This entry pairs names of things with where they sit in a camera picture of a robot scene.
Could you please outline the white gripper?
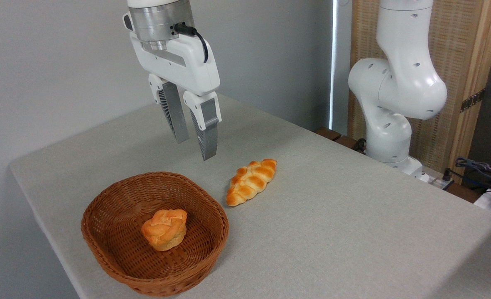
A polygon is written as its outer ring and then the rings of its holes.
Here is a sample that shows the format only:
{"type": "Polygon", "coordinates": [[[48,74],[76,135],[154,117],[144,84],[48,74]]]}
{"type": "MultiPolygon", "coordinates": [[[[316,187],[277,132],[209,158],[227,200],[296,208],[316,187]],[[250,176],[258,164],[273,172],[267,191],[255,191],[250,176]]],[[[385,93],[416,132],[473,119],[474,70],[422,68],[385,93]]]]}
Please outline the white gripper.
{"type": "Polygon", "coordinates": [[[179,34],[168,40],[166,50],[151,49],[134,32],[130,38],[139,63],[150,73],[152,95],[177,142],[189,139],[179,86],[187,90],[183,98],[190,108],[203,160],[216,155],[221,111],[213,91],[221,82],[210,44],[205,42],[208,59],[204,59],[204,46],[197,36],[179,34]]]}

